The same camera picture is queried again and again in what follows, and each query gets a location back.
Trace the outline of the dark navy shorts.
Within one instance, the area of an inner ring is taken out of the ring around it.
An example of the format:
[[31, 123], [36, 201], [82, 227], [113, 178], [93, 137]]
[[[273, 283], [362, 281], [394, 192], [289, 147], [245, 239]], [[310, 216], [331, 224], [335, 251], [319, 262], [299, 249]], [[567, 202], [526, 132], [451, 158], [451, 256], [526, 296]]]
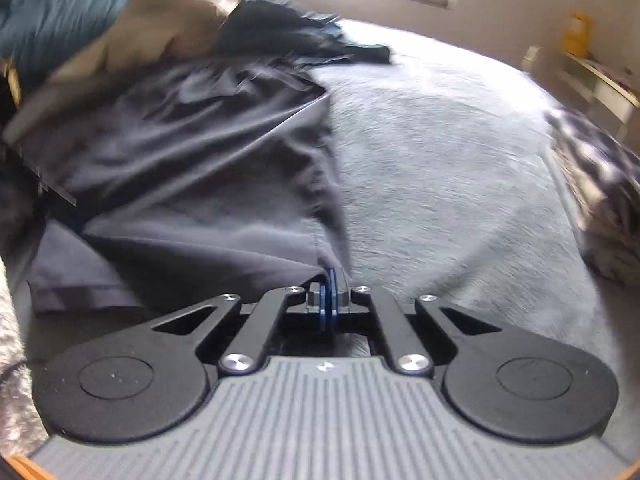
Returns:
[[41, 88], [3, 135], [65, 193], [27, 273], [34, 309], [169, 312], [347, 269], [330, 108], [278, 61]]

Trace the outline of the dark teal garment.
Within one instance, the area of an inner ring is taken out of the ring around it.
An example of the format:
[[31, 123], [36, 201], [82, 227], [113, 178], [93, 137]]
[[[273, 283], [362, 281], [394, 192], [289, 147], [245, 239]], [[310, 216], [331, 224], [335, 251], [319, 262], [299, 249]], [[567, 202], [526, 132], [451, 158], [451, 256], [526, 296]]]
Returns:
[[288, 0], [241, 0], [218, 30], [214, 51], [273, 56], [305, 65], [390, 64], [390, 48], [350, 40], [333, 14], [306, 11]]

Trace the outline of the black white patterned cloth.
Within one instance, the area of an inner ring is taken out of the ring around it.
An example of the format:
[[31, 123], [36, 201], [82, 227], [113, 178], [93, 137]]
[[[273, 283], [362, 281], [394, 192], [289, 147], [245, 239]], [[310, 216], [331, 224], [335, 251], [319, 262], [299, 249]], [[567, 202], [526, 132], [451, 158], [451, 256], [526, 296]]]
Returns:
[[639, 285], [639, 157], [582, 113], [544, 114], [544, 158], [582, 258], [604, 278]]

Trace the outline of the cream fleece blanket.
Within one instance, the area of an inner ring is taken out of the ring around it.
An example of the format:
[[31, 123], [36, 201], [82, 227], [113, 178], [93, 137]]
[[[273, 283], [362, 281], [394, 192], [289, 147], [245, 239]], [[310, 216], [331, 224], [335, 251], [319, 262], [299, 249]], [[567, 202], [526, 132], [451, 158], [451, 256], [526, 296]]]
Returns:
[[204, 55], [240, 1], [128, 0], [112, 27], [59, 67], [50, 81], [123, 73], [163, 58]]

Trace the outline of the white shelf unit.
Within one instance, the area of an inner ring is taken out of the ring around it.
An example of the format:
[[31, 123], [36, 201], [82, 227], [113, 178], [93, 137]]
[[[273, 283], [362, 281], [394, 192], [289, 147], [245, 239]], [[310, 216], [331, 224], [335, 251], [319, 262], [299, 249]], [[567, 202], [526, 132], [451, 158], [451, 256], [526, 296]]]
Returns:
[[578, 110], [625, 142], [639, 125], [639, 91], [624, 76], [593, 60], [561, 51], [550, 54], [544, 47], [530, 46], [521, 60], [521, 70], [536, 82], [551, 75], [570, 100], [580, 100]]

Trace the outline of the yellow box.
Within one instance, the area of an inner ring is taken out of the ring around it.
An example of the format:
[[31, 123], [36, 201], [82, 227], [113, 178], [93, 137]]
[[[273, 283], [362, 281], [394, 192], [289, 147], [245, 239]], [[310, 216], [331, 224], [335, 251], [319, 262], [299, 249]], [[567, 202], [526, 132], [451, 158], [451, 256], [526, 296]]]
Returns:
[[586, 58], [589, 54], [593, 25], [593, 19], [585, 13], [570, 14], [562, 40], [563, 51], [576, 58]]

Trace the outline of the blue pillow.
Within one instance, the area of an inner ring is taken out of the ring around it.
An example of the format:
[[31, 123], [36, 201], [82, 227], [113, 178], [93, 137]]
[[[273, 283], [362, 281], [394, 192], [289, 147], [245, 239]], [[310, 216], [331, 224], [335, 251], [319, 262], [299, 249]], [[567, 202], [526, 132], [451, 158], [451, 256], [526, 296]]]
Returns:
[[1, 56], [24, 91], [107, 31], [127, 0], [1, 0]]

